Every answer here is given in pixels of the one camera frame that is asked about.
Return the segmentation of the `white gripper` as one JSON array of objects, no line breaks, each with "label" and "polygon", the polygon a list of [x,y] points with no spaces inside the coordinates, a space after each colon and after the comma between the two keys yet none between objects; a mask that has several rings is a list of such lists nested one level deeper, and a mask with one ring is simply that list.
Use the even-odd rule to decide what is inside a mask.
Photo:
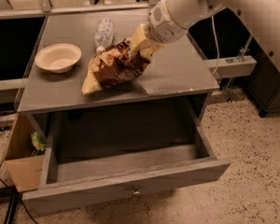
[{"label": "white gripper", "polygon": [[[160,2],[149,11],[149,23],[141,23],[133,32],[130,41],[132,55],[140,53],[147,60],[153,59],[153,54],[164,48],[163,44],[173,43],[186,34],[171,17],[167,8],[167,0]],[[160,43],[151,43],[150,37]]]}]

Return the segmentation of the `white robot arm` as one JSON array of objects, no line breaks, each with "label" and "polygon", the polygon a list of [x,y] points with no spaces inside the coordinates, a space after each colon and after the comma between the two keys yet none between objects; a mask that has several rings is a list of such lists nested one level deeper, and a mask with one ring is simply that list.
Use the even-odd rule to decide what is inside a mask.
[{"label": "white robot arm", "polygon": [[132,36],[131,51],[148,54],[181,38],[196,22],[228,8],[280,73],[280,0],[160,0]]}]

